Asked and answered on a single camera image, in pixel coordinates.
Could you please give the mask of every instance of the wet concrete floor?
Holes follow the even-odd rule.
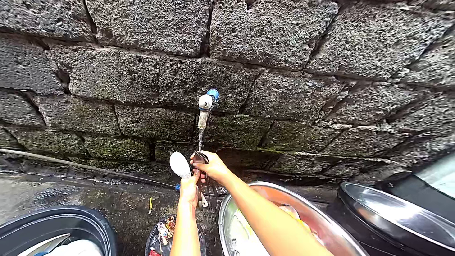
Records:
[[[309,198],[321,197],[318,194],[320,191],[293,190]],[[178,196],[179,193],[173,189],[144,184],[113,184],[36,174],[0,174],[0,223],[50,206],[84,205],[101,212],[111,223],[117,234],[118,255],[142,256],[153,226],[162,217],[177,212]],[[152,213],[148,214],[151,197]],[[197,214],[207,254],[213,256],[222,254],[217,227],[221,200],[216,204],[215,199],[211,199],[210,207]]]

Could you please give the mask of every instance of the water splash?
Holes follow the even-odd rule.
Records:
[[[205,129],[199,129],[199,147],[198,151],[201,151],[202,149],[202,135],[204,134]]]

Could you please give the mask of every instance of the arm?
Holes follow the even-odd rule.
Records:
[[[180,181],[180,199],[178,200],[177,220],[171,256],[200,256],[199,235],[196,226],[197,186],[200,171],[190,179]]]
[[[218,155],[207,151],[203,153],[209,157],[210,163],[195,163],[194,166],[229,190],[237,207],[271,256],[333,256],[297,220],[235,176]]]

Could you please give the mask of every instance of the person's left hand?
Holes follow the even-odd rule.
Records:
[[[180,180],[180,203],[189,203],[193,209],[197,207],[198,201],[198,191],[197,188],[197,181],[199,180],[199,176],[201,175],[200,170],[195,170],[194,175],[189,179],[181,179]]]

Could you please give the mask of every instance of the stainless steel basin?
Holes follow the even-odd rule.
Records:
[[[249,183],[248,185],[276,205],[291,205],[294,207],[300,218],[310,226],[311,230],[324,242],[326,248],[334,256],[368,255],[357,241],[338,225],[338,223],[305,198],[284,187],[269,182],[258,181]],[[227,241],[231,240],[229,237],[229,227],[237,209],[232,196],[227,195],[221,204],[218,220],[220,241],[225,256],[234,256],[233,249]]]
[[[340,199],[394,240],[428,255],[455,255],[455,224],[420,206],[359,184],[343,183]]]

